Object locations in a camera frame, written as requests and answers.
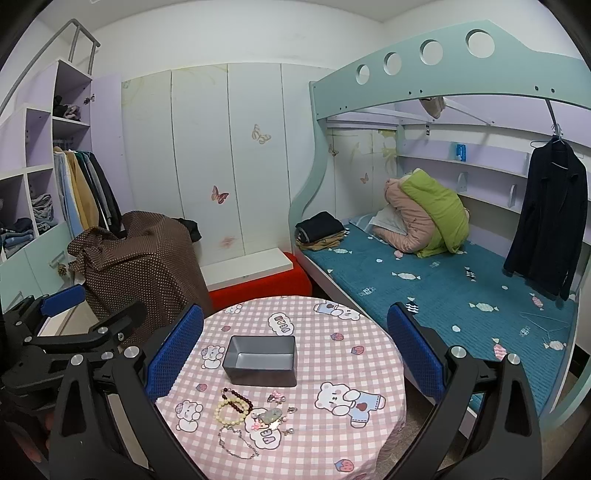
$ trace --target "ladder handrail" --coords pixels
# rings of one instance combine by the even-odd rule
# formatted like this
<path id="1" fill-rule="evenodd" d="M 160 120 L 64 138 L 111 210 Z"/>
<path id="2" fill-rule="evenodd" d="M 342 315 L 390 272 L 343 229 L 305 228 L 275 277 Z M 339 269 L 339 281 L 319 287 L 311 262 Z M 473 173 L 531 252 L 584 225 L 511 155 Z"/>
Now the ladder handrail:
<path id="1" fill-rule="evenodd" d="M 43 55 L 43 53 L 49 48 L 49 45 L 51 45 L 55 41 L 55 39 L 57 37 L 59 37 L 62 34 L 62 32 L 72 24 L 76 26 L 76 33 L 74 34 L 74 40 L 72 41 L 72 46 L 70 48 L 70 55 L 68 56 L 68 61 L 72 62 L 74 60 L 74 51 L 76 49 L 76 43 L 78 42 L 78 36 L 79 36 L 80 32 L 82 32 L 86 36 L 86 38 L 88 38 L 88 40 L 90 40 L 92 42 L 92 51 L 90 52 L 90 60 L 88 62 L 88 75 L 92 74 L 92 66 L 95 62 L 96 48 L 100 47 L 100 43 L 98 42 L 98 40 L 96 38 L 94 38 L 94 36 L 77 19 L 72 18 L 63 27 L 61 27 L 56 32 L 56 34 L 53 35 L 49 39 L 49 41 L 45 45 L 42 46 L 41 50 L 39 50 L 39 52 L 37 52 L 37 55 L 35 55 L 33 57 L 33 59 L 29 62 L 29 64 L 25 67 L 25 69 L 19 75 L 19 77 L 17 78 L 17 81 L 14 82 L 14 85 L 12 85 L 12 88 L 8 91 L 8 94 L 4 98 L 2 105 L 0 105 L 0 115 L 2 115 L 2 113 L 4 112 L 4 109 L 6 108 L 6 106 L 8 105 L 8 102 L 10 101 L 12 96 L 14 95 L 14 92 L 17 91 L 18 86 L 21 84 L 25 75 L 27 73 L 29 73 L 29 70 L 31 70 L 31 68 L 33 67 L 35 62 L 37 60 L 39 60 L 39 57 L 41 57 L 41 55 Z"/>

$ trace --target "brown polka dot cloth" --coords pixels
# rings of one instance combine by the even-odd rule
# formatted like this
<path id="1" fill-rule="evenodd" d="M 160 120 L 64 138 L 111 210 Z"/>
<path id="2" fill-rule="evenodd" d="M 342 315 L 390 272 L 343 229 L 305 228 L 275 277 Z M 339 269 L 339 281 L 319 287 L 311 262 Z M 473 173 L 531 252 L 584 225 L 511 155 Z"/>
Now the brown polka dot cloth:
<path id="1" fill-rule="evenodd" d="M 70 268 L 84 275 L 86 301 L 99 320 L 135 300 L 147 306 L 148 317 L 123 346 L 143 345 L 189 303 L 210 316 L 212 301 L 186 227 L 148 212 L 126 213 L 122 222 L 127 238 L 89 228 L 72 240 L 68 253 L 76 257 Z"/>

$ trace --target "black jacket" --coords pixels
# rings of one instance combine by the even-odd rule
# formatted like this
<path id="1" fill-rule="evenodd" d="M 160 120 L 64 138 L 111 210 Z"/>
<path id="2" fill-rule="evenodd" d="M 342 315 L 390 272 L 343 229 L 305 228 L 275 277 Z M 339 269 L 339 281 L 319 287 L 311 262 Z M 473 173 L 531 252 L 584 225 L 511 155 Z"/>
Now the black jacket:
<path id="1" fill-rule="evenodd" d="M 531 156 L 519 226 L 504 267 L 566 300 L 587 222 L 587 171 L 570 145 L 556 140 Z"/>

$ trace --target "pink checkered tablecloth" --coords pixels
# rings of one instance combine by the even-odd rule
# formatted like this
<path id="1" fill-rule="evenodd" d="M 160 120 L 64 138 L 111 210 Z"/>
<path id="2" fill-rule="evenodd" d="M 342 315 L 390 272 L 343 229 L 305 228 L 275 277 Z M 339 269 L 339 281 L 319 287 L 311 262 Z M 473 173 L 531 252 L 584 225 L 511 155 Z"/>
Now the pink checkered tablecloth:
<path id="1" fill-rule="evenodd" d="M 233 335 L 294 335 L 297 386 L 232 385 L 222 362 Z M 280 406 L 284 414 L 297 408 L 277 430 L 255 431 L 252 419 L 235 426 L 259 453 L 250 460 L 219 444 L 214 410 L 224 387 L 251 400 L 255 409 L 275 407 L 267 402 L 273 390 L 287 399 Z M 211 480 L 371 480 L 378 457 L 389 456 L 406 418 L 402 359 L 392 339 L 358 312 L 306 297 L 247 301 L 206 319 L 170 393 L 156 405 Z M 227 406 L 222 417 L 237 414 Z M 284 434 L 289 428 L 294 433 Z M 254 452 L 238 433 L 222 430 L 221 438 L 238 456 Z"/>

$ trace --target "bear print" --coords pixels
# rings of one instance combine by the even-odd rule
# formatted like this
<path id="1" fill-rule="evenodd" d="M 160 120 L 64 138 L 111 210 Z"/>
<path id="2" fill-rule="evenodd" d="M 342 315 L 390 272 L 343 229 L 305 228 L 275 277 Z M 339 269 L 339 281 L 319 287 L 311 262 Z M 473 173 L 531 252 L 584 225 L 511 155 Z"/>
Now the bear print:
<path id="1" fill-rule="evenodd" d="M 266 411 L 266 408 L 255 408 L 251 414 L 254 413 L 256 415 L 260 415 Z M 269 425 L 269 428 L 265 430 L 254 430 L 252 428 L 254 423 L 255 420 L 252 418 L 252 415 L 249 415 L 244 419 L 244 427 L 251 440 L 255 442 L 255 445 L 258 449 L 275 450 L 277 447 L 279 447 L 279 444 L 281 443 L 279 421 L 273 422 L 271 425 Z"/>
<path id="2" fill-rule="evenodd" d="M 193 433 L 199 427 L 198 420 L 201 418 L 203 405 L 197 402 L 185 400 L 179 403 L 174 411 L 177 413 L 178 425 L 177 430 L 182 430 L 187 433 Z"/>
<path id="3" fill-rule="evenodd" d="M 242 310 L 242 303 L 239 303 L 238 305 L 233 305 L 231 307 L 228 307 L 223 312 L 224 313 L 229 313 L 230 315 L 232 315 L 234 313 L 240 313 L 240 310 Z"/>
<path id="4" fill-rule="evenodd" d="M 201 356 L 205 360 L 201 368 L 214 369 L 222 364 L 223 353 L 226 349 L 219 345 L 207 345 L 201 350 Z"/>
<path id="5" fill-rule="evenodd" d="M 332 412 L 333 415 L 351 417 L 351 426 L 362 429 L 369 421 L 369 412 L 384 408 L 386 399 L 382 395 L 360 392 L 347 385 L 333 385 L 324 382 L 314 406 Z"/>
<path id="6" fill-rule="evenodd" d="M 317 303 L 314 305 L 314 311 L 317 313 L 326 313 L 342 320 L 359 320 L 361 318 L 361 314 L 359 312 L 356 312 L 345 305 L 340 305 L 332 301 Z"/>

